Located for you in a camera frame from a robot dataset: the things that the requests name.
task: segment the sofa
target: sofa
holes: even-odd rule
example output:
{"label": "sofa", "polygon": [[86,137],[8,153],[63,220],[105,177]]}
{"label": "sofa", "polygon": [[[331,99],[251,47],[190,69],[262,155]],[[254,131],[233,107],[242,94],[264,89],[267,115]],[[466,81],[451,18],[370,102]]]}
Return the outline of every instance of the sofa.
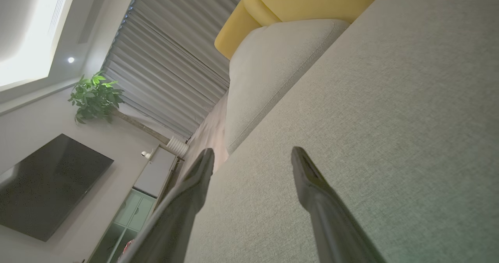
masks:
{"label": "sofa", "polygon": [[319,261],[293,146],[386,262],[497,261],[498,12],[499,0],[374,0],[355,20],[247,32],[230,56],[236,142],[185,262]]}
{"label": "sofa", "polygon": [[276,22],[335,18],[352,23],[374,0],[241,0],[215,39],[215,47],[231,59],[254,29]]}

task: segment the security camera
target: security camera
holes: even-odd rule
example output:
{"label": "security camera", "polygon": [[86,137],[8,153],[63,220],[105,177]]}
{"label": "security camera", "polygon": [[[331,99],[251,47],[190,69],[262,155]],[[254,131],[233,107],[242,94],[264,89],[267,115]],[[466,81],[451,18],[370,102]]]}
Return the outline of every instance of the security camera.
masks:
{"label": "security camera", "polygon": [[151,155],[153,153],[153,151],[151,151],[151,153],[147,153],[146,151],[142,151],[142,153],[140,153],[143,157],[146,157],[146,158],[151,158]]}

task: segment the plant leaf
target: plant leaf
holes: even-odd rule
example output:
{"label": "plant leaf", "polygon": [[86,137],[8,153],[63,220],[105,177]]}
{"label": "plant leaf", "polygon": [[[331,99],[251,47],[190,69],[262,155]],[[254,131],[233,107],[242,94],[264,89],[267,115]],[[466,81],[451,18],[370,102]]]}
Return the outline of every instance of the plant leaf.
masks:
{"label": "plant leaf", "polygon": [[104,73],[104,70],[100,70],[100,71],[98,71],[97,73],[95,73],[95,74],[94,74],[94,77],[95,77],[95,76],[98,76],[98,75],[100,75],[100,74],[102,74],[102,73]]}
{"label": "plant leaf", "polygon": [[109,100],[110,102],[115,102],[114,95],[112,93],[108,94],[107,100]]}

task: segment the gray fabric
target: gray fabric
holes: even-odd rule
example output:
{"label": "gray fabric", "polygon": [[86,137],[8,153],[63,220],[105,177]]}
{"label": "gray fabric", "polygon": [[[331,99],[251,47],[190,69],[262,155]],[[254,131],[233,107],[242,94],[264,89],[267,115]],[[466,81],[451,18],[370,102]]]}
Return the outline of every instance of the gray fabric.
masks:
{"label": "gray fabric", "polygon": [[191,136],[229,85],[214,39],[239,0],[134,0],[107,55],[105,74],[125,102]]}
{"label": "gray fabric", "polygon": [[497,262],[498,12],[374,1],[214,174],[186,262],[317,262],[295,145],[387,263]]}
{"label": "gray fabric", "polygon": [[225,143],[241,144],[348,27],[338,19],[278,22],[253,30],[230,60]]}

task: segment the cabinet door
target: cabinet door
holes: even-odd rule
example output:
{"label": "cabinet door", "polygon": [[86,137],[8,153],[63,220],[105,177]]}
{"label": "cabinet door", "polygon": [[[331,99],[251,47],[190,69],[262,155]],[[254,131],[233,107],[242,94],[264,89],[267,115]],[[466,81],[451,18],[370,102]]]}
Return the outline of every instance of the cabinet door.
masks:
{"label": "cabinet door", "polygon": [[137,206],[139,205],[140,199],[142,199],[140,195],[134,191],[130,192],[128,198],[121,205],[120,211],[114,218],[114,222],[127,226],[128,222],[130,222],[130,218],[132,218]]}
{"label": "cabinet door", "polygon": [[174,161],[174,154],[158,148],[133,187],[152,196],[159,196]]}
{"label": "cabinet door", "polygon": [[96,247],[94,254],[90,258],[90,263],[107,263],[108,259],[113,256],[114,246],[120,240],[121,235],[125,231],[125,227],[118,224],[111,224],[107,232],[102,237],[99,245]]}
{"label": "cabinet door", "polygon": [[144,223],[146,222],[147,216],[149,215],[153,204],[153,200],[142,198],[128,226],[132,229],[140,231],[142,229],[142,226],[144,226]]}
{"label": "cabinet door", "polygon": [[123,234],[123,238],[121,238],[121,241],[119,242],[116,251],[113,254],[113,257],[109,261],[109,263],[117,263],[118,258],[123,254],[123,249],[125,249],[126,244],[133,240],[134,238],[137,238],[137,233],[136,231],[132,229],[127,229],[125,233]]}

